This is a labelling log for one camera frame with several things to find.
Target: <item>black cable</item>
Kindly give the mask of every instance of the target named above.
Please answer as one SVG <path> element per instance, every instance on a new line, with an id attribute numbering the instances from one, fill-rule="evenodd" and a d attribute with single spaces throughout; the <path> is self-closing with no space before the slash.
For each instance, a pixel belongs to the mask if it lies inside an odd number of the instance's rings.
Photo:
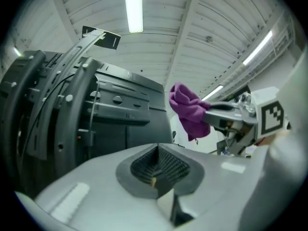
<path id="1" fill-rule="evenodd" d="M 74 74 L 75 74 L 75 73 L 73 73 L 73 74 L 71 74 L 71 75 L 65 77 L 64 79 L 62 79 L 62 80 L 51 90 L 51 92 L 48 94 L 48 96 L 46 97 L 45 101 L 43 102 L 43 104 L 42 104 L 41 107 L 39 108 L 38 113 L 37 113 L 37 115 L 35 116 L 34 122 L 33 122 L 32 126 L 31 126 L 31 128 L 30 128 L 30 130 L 29 130 L 28 136 L 26 137 L 26 141 L 25 141 L 25 144 L 24 144 L 24 147 L 23 147 L 23 150 L 22 150 L 21 159 L 20 159 L 20 170 L 19 170 L 19 171 L 20 171 L 20 173 L 19 173 L 19 174 L 20 174 L 20 180 L 21 180 L 21 178 L 22 178 L 23 161 L 24 161 L 24 157 L 25 157 L 26 147 L 27 147 L 27 145 L 28 145 L 28 143 L 29 143 L 30 135 L 31 135 L 31 133 L 32 133 L 32 130 L 33 130 L 33 128 L 34 128 L 34 126 L 35 126 L 35 124 L 36 124 L 36 122 L 37 122 L 37 119 L 38 119 L 38 117 L 39 117 L 39 115 L 40 115 L 40 113 L 41 113 L 41 111 L 42 111 L 42 109 L 43 109 L 45 103 L 47 102 L 47 100 L 49 99 L 49 97 L 52 95 L 52 93 L 57 89 L 57 87 L 58 87 L 60 84 L 62 84 L 62 82 L 66 81 L 67 79 L 69 79 L 70 77 L 72 77 Z"/>
<path id="2" fill-rule="evenodd" d="M 89 122 L 89 130 L 88 130 L 89 142 L 90 142 L 90 146 L 89 146 L 89 150 L 88 150 L 88 157 L 89 157 L 89 159 L 91 158 L 90 150 L 91 150 L 91 148 L 93 146 L 92 123 L 93 123 L 93 117 L 94 117 L 94 109 L 95 109 L 95 103 L 96 103 L 96 99 L 97 99 L 97 94 L 98 94 L 98 91 L 99 91 L 99 88 L 100 88 L 100 82 L 99 82 L 98 78 L 96 77 L 96 75 L 94 75 L 94 77 L 97 80 L 97 88 L 96 88 L 96 92 L 95 92 L 95 96 L 94 96 L 94 101 L 93 101 L 93 105 L 92 105 L 92 110 L 91 110 L 91 115 L 90 115 L 90 122 Z"/>

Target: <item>fluorescent light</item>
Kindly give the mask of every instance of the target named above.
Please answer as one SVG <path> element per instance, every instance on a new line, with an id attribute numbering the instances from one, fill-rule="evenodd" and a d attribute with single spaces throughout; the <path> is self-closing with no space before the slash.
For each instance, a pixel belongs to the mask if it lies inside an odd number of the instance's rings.
<path id="1" fill-rule="evenodd" d="M 270 31 L 265 38 L 262 40 L 262 42 L 256 47 L 256 49 L 243 61 L 244 65 L 247 65 L 254 57 L 258 54 L 258 52 L 264 47 L 264 45 L 270 40 L 270 38 L 273 36 L 273 32 Z"/>
<path id="2" fill-rule="evenodd" d="M 215 90 L 213 90 L 209 95 L 205 96 L 202 101 L 208 99 L 209 97 L 211 97 L 212 95 L 214 95 L 216 92 L 218 92 L 220 89 L 222 89 L 223 86 L 222 85 L 219 85 L 215 88 Z"/>
<path id="3" fill-rule="evenodd" d="M 13 49 L 14 49 L 14 51 L 15 51 L 15 53 L 18 57 L 21 56 L 21 53 L 18 51 L 18 49 L 16 47 L 14 47 Z"/>
<path id="4" fill-rule="evenodd" d="M 142 0 L 125 0 L 130 33 L 143 32 Z"/>

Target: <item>black tag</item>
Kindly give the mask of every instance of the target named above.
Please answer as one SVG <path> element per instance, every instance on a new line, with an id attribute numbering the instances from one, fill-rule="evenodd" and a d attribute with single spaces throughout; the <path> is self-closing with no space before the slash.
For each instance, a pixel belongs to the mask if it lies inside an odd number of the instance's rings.
<path id="1" fill-rule="evenodd" d="M 108 32 L 108 31 L 105 31 L 99 28 L 95 28 L 95 27 L 83 26 L 82 27 L 82 37 L 84 38 L 85 35 L 89 34 L 90 32 L 96 29 L 104 31 L 104 34 L 102 35 L 102 39 L 97 40 L 94 45 L 97 45 L 103 48 L 116 50 L 119 44 L 119 41 L 121 39 L 121 36 L 118 34 L 111 33 L 111 32 Z"/>

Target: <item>black and white square marker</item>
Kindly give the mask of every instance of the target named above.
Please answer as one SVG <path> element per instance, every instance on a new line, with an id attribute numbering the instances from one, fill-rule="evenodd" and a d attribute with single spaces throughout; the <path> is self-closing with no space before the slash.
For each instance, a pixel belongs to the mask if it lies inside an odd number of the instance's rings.
<path id="1" fill-rule="evenodd" d="M 284 112 L 278 101 L 261 108 L 261 135 L 279 130 L 283 127 Z"/>

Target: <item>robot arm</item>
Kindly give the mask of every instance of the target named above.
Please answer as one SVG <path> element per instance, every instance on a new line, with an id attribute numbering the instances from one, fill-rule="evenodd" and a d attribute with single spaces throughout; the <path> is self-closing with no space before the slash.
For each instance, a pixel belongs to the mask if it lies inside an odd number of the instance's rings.
<path id="1" fill-rule="evenodd" d="M 244 93 L 238 103 L 212 103 L 203 119 L 225 136 L 217 152 L 241 156 L 247 146 L 284 128 L 284 111 L 275 87 Z"/>

